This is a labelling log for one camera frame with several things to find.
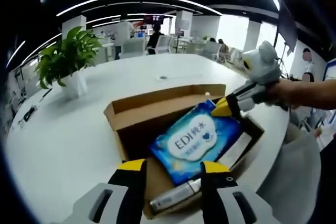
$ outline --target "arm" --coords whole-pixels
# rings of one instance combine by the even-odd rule
[[[336,80],[323,82],[281,80],[269,89],[268,94],[289,104],[324,110],[336,109]]]

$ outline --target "gray gripper part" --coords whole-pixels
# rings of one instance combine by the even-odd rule
[[[110,195],[100,217],[100,224],[117,222],[118,212],[128,188],[110,184],[98,184],[74,204],[72,214],[62,224],[94,224],[98,207],[107,195]]]
[[[248,187],[236,186],[217,190],[225,207],[229,224],[245,224],[244,216],[234,195],[243,195],[256,217],[255,224],[281,224],[272,208]]]

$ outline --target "white flower pot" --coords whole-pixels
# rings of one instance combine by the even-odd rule
[[[76,99],[88,92],[86,80],[81,71],[76,71],[72,75],[61,79],[66,87],[61,87],[62,91],[68,99]]]

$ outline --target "cable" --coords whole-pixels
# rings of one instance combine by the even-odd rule
[[[284,51],[282,52],[282,56],[281,56],[281,58],[277,58],[277,60],[280,60],[280,66],[281,66],[281,63],[282,63],[283,68],[284,68],[285,71],[286,71],[286,76],[285,76],[285,78],[289,79],[289,75],[288,75],[288,72],[287,72],[285,63],[284,63],[284,61],[283,61],[283,58],[284,58],[283,56],[284,56],[284,54],[285,54],[285,50],[286,50],[286,43],[285,43]]]

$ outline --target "potted plant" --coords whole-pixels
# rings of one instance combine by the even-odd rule
[[[98,39],[92,30],[81,31],[78,26],[69,31],[66,39],[44,48],[40,52],[41,61],[35,69],[39,74],[41,88],[48,89],[47,84],[52,85],[57,81],[70,99],[86,93],[86,81],[80,70],[95,65],[94,48],[101,47]]]

